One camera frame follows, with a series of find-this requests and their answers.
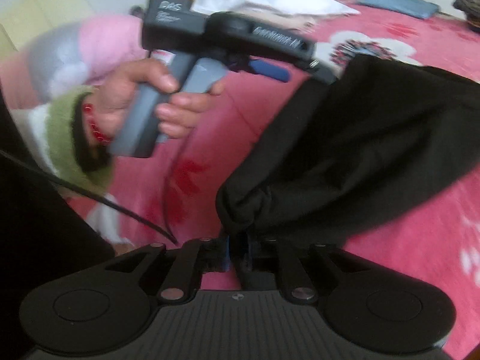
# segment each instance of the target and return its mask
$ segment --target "circular pad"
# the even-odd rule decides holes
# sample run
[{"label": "circular pad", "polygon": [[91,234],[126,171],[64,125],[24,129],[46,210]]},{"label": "circular pad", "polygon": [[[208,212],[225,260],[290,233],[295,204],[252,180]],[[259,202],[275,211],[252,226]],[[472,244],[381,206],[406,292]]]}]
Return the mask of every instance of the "circular pad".
[{"label": "circular pad", "polygon": [[367,307],[379,318],[392,322],[406,322],[422,311],[422,302],[406,291],[381,290],[369,295]]},{"label": "circular pad", "polygon": [[147,327],[150,311],[148,296],[134,285],[59,280],[28,294],[20,320],[40,347],[62,356],[87,356],[130,342]]},{"label": "circular pad", "polygon": [[60,295],[53,309],[64,320],[85,322],[102,316],[109,309],[109,305],[109,297],[105,294],[90,289],[78,289]]},{"label": "circular pad", "polygon": [[431,349],[455,322],[452,301],[438,288],[400,274],[355,273],[328,296],[325,318],[347,340],[375,352]]}]

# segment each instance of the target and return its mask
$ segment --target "black cable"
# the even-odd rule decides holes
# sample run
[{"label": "black cable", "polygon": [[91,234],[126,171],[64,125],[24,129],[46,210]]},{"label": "black cable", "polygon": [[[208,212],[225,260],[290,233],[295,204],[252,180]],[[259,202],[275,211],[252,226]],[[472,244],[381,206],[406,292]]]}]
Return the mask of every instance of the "black cable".
[{"label": "black cable", "polygon": [[89,199],[95,200],[96,202],[105,204],[106,206],[111,207],[114,210],[117,210],[118,212],[121,212],[122,214],[124,214],[126,216],[129,216],[130,218],[135,219],[136,221],[140,222],[141,224],[146,225],[146,226],[152,228],[153,230],[155,230],[156,232],[160,233],[165,238],[167,238],[170,242],[172,242],[174,245],[179,244],[179,242],[177,241],[175,236],[173,234],[171,234],[171,232],[169,234],[164,229],[162,229],[160,226],[157,226],[155,223],[150,222],[148,219],[145,219],[145,218],[137,215],[135,212],[130,211],[127,208],[122,207],[121,205],[118,205],[118,204],[112,202],[111,200],[105,199],[102,196],[96,195],[95,193],[92,193],[92,192],[90,192],[90,191],[88,191],[88,190],[86,190],[82,187],[79,187],[79,186],[76,186],[72,183],[69,183],[68,181],[62,180],[59,177],[57,177],[55,175],[52,175],[50,173],[47,173],[40,168],[36,168],[34,166],[31,166],[31,165],[19,160],[18,158],[8,154],[7,152],[5,152],[3,150],[0,150],[0,155],[4,158],[8,159],[10,162],[15,164],[16,166],[18,166],[22,169],[28,170],[30,173],[32,173],[36,176],[40,176],[44,179],[47,179],[48,181],[50,181],[50,182],[52,182],[52,183],[54,183],[54,184],[56,184],[60,187],[64,187],[68,190],[71,190],[75,193],[78,193],[79,195],[85,196],[86,198],[89,198]]},{"label": "black cable", "polygon": [[[147,58],[150,58],[152,56],[152,52],[148,52]],[[175,168],[178,165],[179,159],[182,156],[183,152],[185,151],[188,142],[190,141],[191,137],[193,136],[195,130],[190,131],[190,133],[183,139],[183,142],[181,143],[180,147],[177,150],[177,153],[175,154],[175,157],[173,157],[173,160],[170,162],[169,168],[166,170],[164,181],[163,181],[163,190],[162,190],[162,216],[163,216],[163,222],[165,224],[165,231],[171,234],[172,237],[175,237],[173,235],[172,229],[170,227],[169,223],[169,207],[168,207],[168,199],[167,195],[169,193],[169,186],[170,186],[170,181],[173,178],[173,172],[175,171]]]}]

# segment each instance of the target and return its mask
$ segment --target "green sleeve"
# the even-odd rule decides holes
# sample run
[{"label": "green sleeve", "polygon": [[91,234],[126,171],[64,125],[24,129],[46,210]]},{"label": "green sleeve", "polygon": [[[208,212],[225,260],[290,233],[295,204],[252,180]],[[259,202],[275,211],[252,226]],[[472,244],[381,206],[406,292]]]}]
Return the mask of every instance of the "green sleeve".
[{"label": "green sleeve", "polygon": [[112,166],[85,173],[77,164],[74,152],[72,123],[80,96],[93,88],[81,86],[54,100],[46,116],[48,155],[61,179],[104,195],[112,177]]}]

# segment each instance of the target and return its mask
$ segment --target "screw head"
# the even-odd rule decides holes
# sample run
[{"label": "screw head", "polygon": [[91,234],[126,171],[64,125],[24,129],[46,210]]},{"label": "screw head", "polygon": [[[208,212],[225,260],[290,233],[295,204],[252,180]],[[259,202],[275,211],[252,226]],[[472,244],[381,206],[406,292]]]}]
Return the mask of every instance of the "screw head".
[{"label": "screw head", "polygon": [[315,296],[315,290],[308,287],[298,287],[292,291],[292,297],[299,300],[310,300]]},{"label": "screw head", "polygon": [[160,293],[160,296],[165,300],[179,300],[182,299],[184,292],[180,288],[166,288]]},{"label": "screw head", "polygon": [[237,293],[237,294],[232,295],[232,299],[236,300],[237,302],[240,302],[244,297],[245,297],[245,295],[243,295],[241,293]]}]

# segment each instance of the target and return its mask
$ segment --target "black cloth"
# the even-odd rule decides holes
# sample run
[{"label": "black cloth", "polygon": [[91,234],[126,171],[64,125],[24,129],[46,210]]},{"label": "black cloth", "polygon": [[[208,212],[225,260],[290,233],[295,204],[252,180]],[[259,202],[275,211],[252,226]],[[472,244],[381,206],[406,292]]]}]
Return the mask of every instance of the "black cloth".
[{"label": "black cloth", "polygon": [[342,244],[425,202],[479,155],[480,85],[359,55],[330,87],[298,89],[220,188],[217,212],[230,234]]},{"label": "black cloth", "polygon": [[[35,164],[0,97],[0,148]],[[18,359],[32,343],[18,309],[33,288],[114,256],[43,179],[0,156],[0,359]]]}]

